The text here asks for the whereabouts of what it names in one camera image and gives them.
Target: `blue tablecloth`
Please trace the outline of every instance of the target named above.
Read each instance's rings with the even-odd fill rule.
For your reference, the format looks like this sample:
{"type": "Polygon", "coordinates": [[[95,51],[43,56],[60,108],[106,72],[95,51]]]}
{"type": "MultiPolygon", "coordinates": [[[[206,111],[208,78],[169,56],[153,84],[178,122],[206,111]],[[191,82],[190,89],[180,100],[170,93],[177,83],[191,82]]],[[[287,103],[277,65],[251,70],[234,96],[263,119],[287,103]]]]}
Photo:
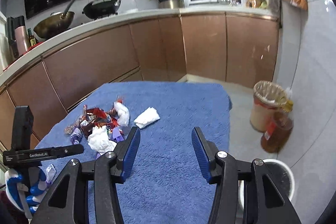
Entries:
{"type": "MultiPolygon", "coordinates": [[[[215,185],[202,177],[191,143],[191,131],[200,127],[220,150],[228,150],[231,101],[221,85],[129,82],[104,84],[56,124],[36,147],[70,145],[63,130],[81,114],[83,105],[109,110],[117,96],[130,111],[130,126],[148,107],[161,119],[141,130],[141,142],[131,176],[117,185],[125,224],[207,223],[215,185]]],[[[52,163],[59,174],[73,158],[81,162],[95,158],[83,138],[84,153],[43,162],[52,163]]],[[[93,183],[89,183],[89,218],[95,223],[93,183]]]]}

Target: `metal screw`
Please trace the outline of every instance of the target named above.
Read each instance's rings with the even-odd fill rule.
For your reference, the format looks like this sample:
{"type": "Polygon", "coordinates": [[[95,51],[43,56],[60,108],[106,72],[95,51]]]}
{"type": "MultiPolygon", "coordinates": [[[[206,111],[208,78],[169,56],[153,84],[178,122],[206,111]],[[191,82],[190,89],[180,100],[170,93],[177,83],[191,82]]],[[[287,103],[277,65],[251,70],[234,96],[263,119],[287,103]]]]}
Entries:
{"type": "Polygon", "coordinates": [[[262,166],[264,164],[264,162],[261,159],[255,159],[254,163],[258,166],[262,166]]]}
{"type": "Polygon", "coordinates": [[[225,151],[219,151],[217,153],[217,156],[220,158],[226,158],[227,157],[227,153],[225,151]]]}
{"type": "Polygon", "coordinates": [[[71,166],[74,166],[74,165],[76,165],[78,163],[78,160],[77,159],[72,159],[72,160],[70,160],[70,165],[71,166]]]}
{"type": "Polygon", "coordinates": [[[113,158],[114,155],[115,155],[114,152],[111,152],[111,151],[110,151],[110,152],[107,152],[107,153],[105,154],[105,157],[108,158],[108,159],[110,159],[110,158],[113,158]]]}

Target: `blue and white glove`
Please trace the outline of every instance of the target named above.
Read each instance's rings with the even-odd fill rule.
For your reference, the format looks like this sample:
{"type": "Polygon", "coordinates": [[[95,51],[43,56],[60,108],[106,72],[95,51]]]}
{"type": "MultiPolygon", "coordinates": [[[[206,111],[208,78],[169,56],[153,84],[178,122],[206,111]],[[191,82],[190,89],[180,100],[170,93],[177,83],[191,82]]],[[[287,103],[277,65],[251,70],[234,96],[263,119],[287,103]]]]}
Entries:
{"type": "MultiPolygon", "coordinates": [[[[45,173],[39,169],[38,180],[30,187],[30,193],[28,197],[26,197],[26,201],[29,206],[29,210],[33,215],[39,204],[41,203],[43,197],[46,193],[46,175],[45,173]]],[[[24,178],[21,173],[18,173],[15,169],[9,169],[5,173],[5,181],[6,181],[6,194],[8,199],[13,203],[13,205],[18,208],[20,211],[23,210],[22,203],[20,201],[19,193],[17,190],[17,184],[22,183],[24,178]]]]}

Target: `frying pan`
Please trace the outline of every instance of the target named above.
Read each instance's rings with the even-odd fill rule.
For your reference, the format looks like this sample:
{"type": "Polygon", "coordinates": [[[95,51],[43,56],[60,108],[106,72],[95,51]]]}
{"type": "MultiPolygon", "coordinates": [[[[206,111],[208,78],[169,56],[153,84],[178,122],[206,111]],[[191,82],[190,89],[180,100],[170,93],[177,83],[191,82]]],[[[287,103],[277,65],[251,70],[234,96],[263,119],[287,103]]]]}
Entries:
{"type": "Polygon", "coordinates": [[[121,0],[94,0],[86,5],[82,14],[85,14],[90,19],[115,14],[120,7],[121,0]]]}
{"type": "Polygon", "coordinates": [[[66,31],[74,19],[74,12],[69,12],[75,0],[71,0],[64,12],[51,14],[50,17],[42,20],[34,28],[34,32],[42,39],[49,39],[66,31]]]}

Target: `blue gripper pad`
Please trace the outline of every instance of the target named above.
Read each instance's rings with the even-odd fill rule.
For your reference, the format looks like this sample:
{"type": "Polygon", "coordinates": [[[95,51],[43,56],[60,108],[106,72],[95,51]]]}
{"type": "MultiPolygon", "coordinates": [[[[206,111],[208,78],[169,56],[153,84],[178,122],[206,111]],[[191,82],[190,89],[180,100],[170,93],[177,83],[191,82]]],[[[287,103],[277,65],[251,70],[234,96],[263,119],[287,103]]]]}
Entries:
{"type": "Polygon", "coordinates": [[[203,178],[207,180],[208,183],[210,183],[210,179],[211,179],[210,160],[206,155],[202,142],[198,134],[196,133],[195,128],[193,129],[191,133],[191,142],[194,147],[194,151],[195,151],[196,158],[199,164],[199,168],[201,169],[202,176],[203,178]]]}
{"type": "Polygon", "coordinates": [[[140,144],[140,129],[137,128],[130,145],[128,146],[127,152],[123,160],[123,172],[121,173],[121,178],[125,182],[126,179],[131,175],[133,168],[135,156],[137,155],[138,148],[140,144]]]}

